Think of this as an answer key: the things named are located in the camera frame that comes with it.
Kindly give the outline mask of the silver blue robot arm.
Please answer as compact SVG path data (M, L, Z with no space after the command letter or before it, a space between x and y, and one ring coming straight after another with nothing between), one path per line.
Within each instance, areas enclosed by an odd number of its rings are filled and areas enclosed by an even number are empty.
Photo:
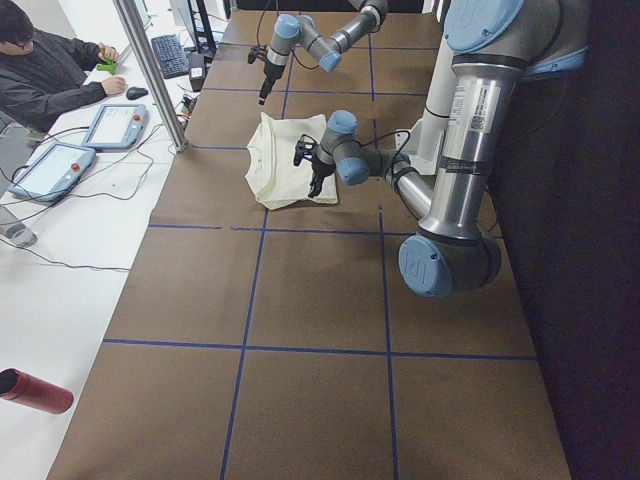
M337 174L354 186L387 180L417 218L399 250L405 283L427 298L491 283L501 266L495 240L477 221L496 143L515 85L578 69L587 50L587 1L454 1L422 120L419 149L435 160L426 182L403 147L372 150L355 138L356 117L334 112L319 140L300 139L295 163L309 161L310 192Z
M351 1L357 15L328 37L323 37L310 15L279 14L273 27L271 40L266 45L257 43L250 48L247 62L264 63L264 82L258 104L264 105L276 82L283 76L289 57L296 46L303 48L325 72L337 68L345 52L362 37L376 33L388 13L387 1Z

